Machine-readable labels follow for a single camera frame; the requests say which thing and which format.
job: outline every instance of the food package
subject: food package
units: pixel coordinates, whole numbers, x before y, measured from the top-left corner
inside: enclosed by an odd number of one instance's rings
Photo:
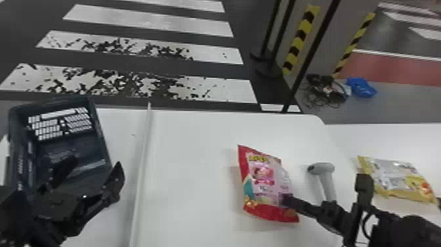
[[[363,156],[359,156],[358,161],[363,172],[373,178],[376,193],[386,198],[395,196],[438,203],[429,183],[411,163]]]
[[[239,146],[246,212],[271,221],[299,222],[295,210],[281,206],[282,194],[293,194],[288,172],[279,158]]]

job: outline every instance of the yellow and black striped pole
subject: yellow and black striped pole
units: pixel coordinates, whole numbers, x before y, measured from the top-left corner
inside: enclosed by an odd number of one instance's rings
[[[367,17],[364,19],[362,27],[357,31],[357,33],[354,36],[354,39],[346,48],[345,53],[339,63],[337,64],[337,67],[334,70],[334,73],[332,73],[333,78],[337,78],[339,76],[341,70],[343,69],[343,66],[345,66],[346,62],[348,62],[348,59],[352,52],[357,47],[358,42],[360,42],[361,38],[363,37],[364,33],[366,33],[366,30],[368,29],[368,26],[371,24],[371,21],[375,17],[375,13],[369,13]]]
[[[306,11],[303,14],[303,18],[300,21],[299,28],[297,29],[297,33],[295,34],[291,48],[289,49],[289,53],[286,56],[285,63],[283,64],[282,70],[285,75],[288,75],[293,71],[294,65],[299,59],[299,54],[305,46],[306,37],[312,30],[312,23],[317,17],[319,11],[320,6],[308,5],[306,7]]]

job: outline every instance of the white line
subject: white line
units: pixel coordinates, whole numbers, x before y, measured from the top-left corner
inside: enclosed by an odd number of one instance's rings
[[[361,49],[355,49],[354,52],[355,53],[371,54],[371,55],[394,56],[394,57],[400,57],[400,58],[410,58],[410,59],[417,59],[417,60],[441,62],[441,58],[430,57],[430,56],[415,56],[415,55],[408,55],[408,54],[386,53],[383,51],[369,51],[369,50],[361,50]]]
[[[392,13],[392,12],[384,12],[384,13],[387,16],[391,17],[392,19],[397,20],[397,21],[401,21],[401,22],[410,22],[410,23],[425,24],[425,25],[431,25],[431,26],[441,26],[441,20],[439,20],[439,19],[410,16],[410,15],[406,15],[406,14],[398,14],[398,13]]]
[[[220,1],[209,0],[120,0],[137,3],[149,3],[168,7],[178,7],[194,9],[197,11],[225,12],[224,6]]]
[[[163,76],[39,64],[19,64],[0,84],[0,90],[257,103],[251,83],[245,79]]]
[[[439,31],[428,30],[423,28],[412,28],[412,27],[410,27],[410,30],[423,36],[426,39],[441,40],[441,32]]]
[[[414,12],[419,14],[428,14],[436,16],[436,13],[433,13],[432,11],[428,9],[422,9],[417,7],[411,7],[411,6],[405,6],[405,5],[397,5],[394,3],[380,3],[378,4],[378,7],[384,8],[384,9],[394,9],[396,11],[408,11],[408,12]]]
[[[281,112],[284,106],[282,104],[261,104],[262,111],[264,112]],[[301,112],[299,106],[291,105],[288,108],[288,112]]]
[[[243,64],[237,48],[194,45],[166,41],[133,39],[105,35],[79,34],[51,30],[38,48],[108,53],[116,55],[152,56],[202,62]]]
[[[63,20],[233,37],[228,22],[88,5],[73,6]]]

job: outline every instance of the black pole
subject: black pole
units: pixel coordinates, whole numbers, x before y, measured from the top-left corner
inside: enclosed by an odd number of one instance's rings
[[[268,25],[268,27],[266,29],[265,38],[263,39],[262,47],[260,48],[260,50],[258,50],[258,48],[253,49],[249,53],[251,58],[254,58],[257,61],[263,61],[263,60],[268,60],[269,59],[267,56],[265,56],[265,53],[266,53],[266,49],[268,47],[268,42],[270,41],[272,29],[274,27],[274,22],[276,21],[276,16],[277,16],[277,13],[279,11],[279,6],[280,6],[281,2],[282,2],[282,0],[275,0],[274,1],[274,7],[272,8],[272,14],[271,14],[271,18],[270,18],[270,23],[269,23],[269,25]]]
[[[268,42],[270,41],[272,28],[274,27],[274,22],[276,21],[277,12],[279,11],[279,6],[280,6],[281,2],[282,2],[282,0],[275,0],[275,2],[274,2],[274,7],[272,9],[272,16],[270,19],[270,24],[268,25],[268,29],[266,29],[265,38],[263,39],[263,45],[262,45],[262,49],[261,49],[261,53],[260,53],[261,56],[265,54],[265,51],[268,47]]]
[[[302,68],[300,69],[299,75],[295,79],[293,88],[291,89],[291,92],[289,93],[288,100],[283,106],[282,113],[287,113],[289,105],[293,101],[295,97],[295,93],[299,89],[300,84],[302,83],[303,78],[305,77],[306,72],[308,71],[308,68],[312,62],[312,59],[316,55],[318,46],[322,42],[323,36],[326,33],[327,28],[329,27],[329,24],[332,21],[332,18],[334,17],[335,12],[337,11],[337,8],[340,5],[341,0],[333,0],[331,5],[329,6],[325,18],[322,22],[322,25],[320,26],[320,29],[318,30],[317,36],[312,43],[311,49],[308,52],[308,55],[306,56]]]
[[[271,58],[268,61],[268,66],[265,68],[257,69],[257,72],[268,78],[278,78],[282,75],[282,69],[279,67],[274,68],[274,64],[276,63],[277,53],[280,48],[280,44],[282,44],[282,39],[284,38],[286,26],[289,22],[289,17],[291,17],[291,13],[293,12],[294,4],[296,0],[289,0],[288,7],[286,8],[285,15],[283,16],[282,25],[280,26],[279,33],[277,34],[276,42],[272,49]]]

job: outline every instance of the yellow snack bag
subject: yellow snack bag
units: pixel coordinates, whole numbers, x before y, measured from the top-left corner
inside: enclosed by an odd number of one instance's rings
[[[431,186],[411,163],[364,156],[358,161],[363,172],[373,178],[376,193],[438,204]]]

